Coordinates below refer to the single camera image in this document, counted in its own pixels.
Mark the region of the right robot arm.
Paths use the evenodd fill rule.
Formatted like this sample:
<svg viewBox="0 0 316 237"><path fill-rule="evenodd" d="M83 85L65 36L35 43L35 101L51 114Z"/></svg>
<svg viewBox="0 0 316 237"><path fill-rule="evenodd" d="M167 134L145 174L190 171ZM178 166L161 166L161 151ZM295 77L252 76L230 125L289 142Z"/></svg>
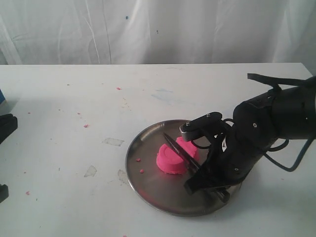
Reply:
<svg viewBox="0 0 316 237"><path fill-rule="evenodd" d="M231 119L211 112L180 127L183 140L209 141L207 158L184 186L188 193L219 191L244 181L262 157L286 147L290 140L305 140L291 167L294 171L316 138L316 79L274 78L248 74L267 84L269 91L243 101Z"/></svg>

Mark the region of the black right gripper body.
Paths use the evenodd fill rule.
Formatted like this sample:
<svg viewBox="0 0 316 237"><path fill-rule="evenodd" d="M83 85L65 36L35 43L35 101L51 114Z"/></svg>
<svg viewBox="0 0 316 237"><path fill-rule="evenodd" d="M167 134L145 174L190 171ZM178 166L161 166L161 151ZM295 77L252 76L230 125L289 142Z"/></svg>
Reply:
<svg viewBox="0 0 316 237"><path fill-rule="evenodd" d="M233 112L233 126L219 112L205 115L204 134L211 143L204 163L205 187L221 188L241 183L256 162L279 137L277 110L285 93L264 93L243 101Z"/></svg>

